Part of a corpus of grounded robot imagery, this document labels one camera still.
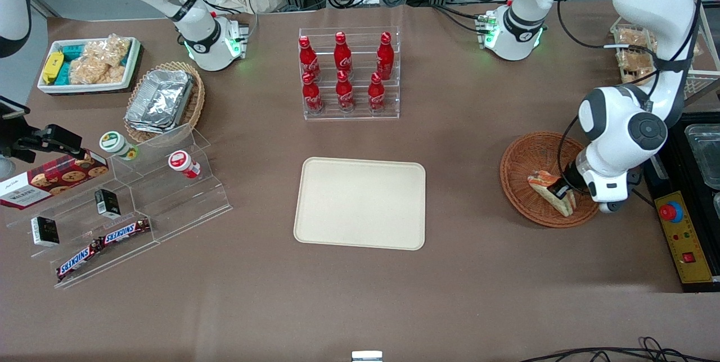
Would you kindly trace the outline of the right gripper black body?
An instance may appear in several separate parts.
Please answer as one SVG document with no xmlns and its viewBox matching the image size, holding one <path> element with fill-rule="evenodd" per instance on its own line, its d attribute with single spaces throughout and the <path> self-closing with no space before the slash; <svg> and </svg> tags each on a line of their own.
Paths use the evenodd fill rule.
<svg viewBox="0 0 720 362">
<path fill-rule="evenodd" d="M 1 150 L 2 155 L 8 158 L 16 158 L 26 163 L 33 163 L 36 153 L 35 133 L 39 129 L 30 126 L 26 120 L 2 120 L 1 121 Z"/>
</svg>

